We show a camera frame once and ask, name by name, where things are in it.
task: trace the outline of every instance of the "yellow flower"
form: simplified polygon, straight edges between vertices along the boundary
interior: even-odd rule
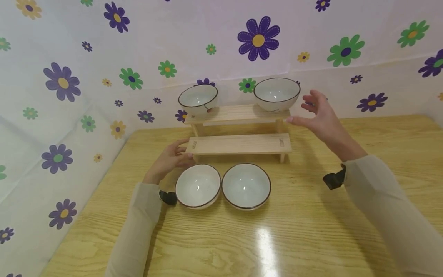
[[[103,159],[103,156],[99,153],[97,153],[97,155],[94,156],[94,162],[96,162],[96,163],[98,163],[102,159]]]
[[[309,56],[310,54],[308,52],[301,52],[300,55],[298,56],[297,61],[306,62],[307,60],[309,60]]]
[[[42,17],[40,13],[42,9],[37,6],[37,3],[34,0],[17,0],[17,8],[22,11],[24,16],[29,16],[32,20],[36,17]]]
[[[101,81],[102,83],[103,83],[103,85],[105,85],[105,86],[112,86],[112,83],[111,83],[111,81],[110,80],[108,80],[108,79],[103,79],[102,81]]]
[[[123,124],[123,121],[114,121],[114,124],[112,124],[110,128],[112,130],[111,135],[113,135],[115,139],[119,139],[122,135],[124,135],[126,125]]]

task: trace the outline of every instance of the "wooden rack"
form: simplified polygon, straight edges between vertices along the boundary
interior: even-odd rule
[[[193,153],[198,162],[202,155],[279,154],[280,163],[292,151],[289,134],[283,133],[283,120],[289,111],[270,113],[258,105],[223,106],[201,116],[188,115],[185,124],[192,127],[195,137],[189,139],[186,153]],[[205,136],[204,123],[275,120],[275,134]]]

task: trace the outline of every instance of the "wooden table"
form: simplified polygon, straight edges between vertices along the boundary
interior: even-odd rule
[[[342,122],[387,163],[443,233],[443,130],[418,115]],[[206,128],[211,135],[274,132],[273,124]],[[252,212],[234,209],[223,197],[200,211],[164,206],[148,276],[398,276],[380,236],[345,189],[330,191],[323,183],[325,174],[340,170],[338,158],[309,131],[286,128],[294,151],[284,164],[277,155],[202,157],[221,174],[241,162],[260,165],[271,177],[269,201]],[[133,133],[42,276],[103,276],[135,184],[164,146],[191,134],[187,128]],[[170,173],[161,187],[173,190],[179,175]]]

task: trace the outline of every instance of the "white bowl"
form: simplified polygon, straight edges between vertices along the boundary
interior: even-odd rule
[[[198,85],[183,91],[179,104],[191,115],[206,114],[217,106],[218,90],[211,85]]]
[[[255,164],[238,164],[223,176],[221,191],[226,200],[244,211],[262,206],[271,194],[271,180],[267,173]]]
[[[271,78],[258,83],[254,88],[256,103],[262,109],[277,113],[288,110],[297,101],[300,84],[291,79]]]
[[[180,175],[175,183],[175,194],[177,200],[188,208],[207,208],[220,194],[220,174],[210,165],[194,165]]]

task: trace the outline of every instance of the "beige sleeve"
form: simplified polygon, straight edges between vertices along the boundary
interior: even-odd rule
[[[109,257],[105,277],[142,277],[152,231],[159,220],[159,186],[136,185],[128,216]]]
[[[345,188],[380,232],[404,276],[443,276],[443,238],[407,198],[388,166],[375,156],[343,163]]]

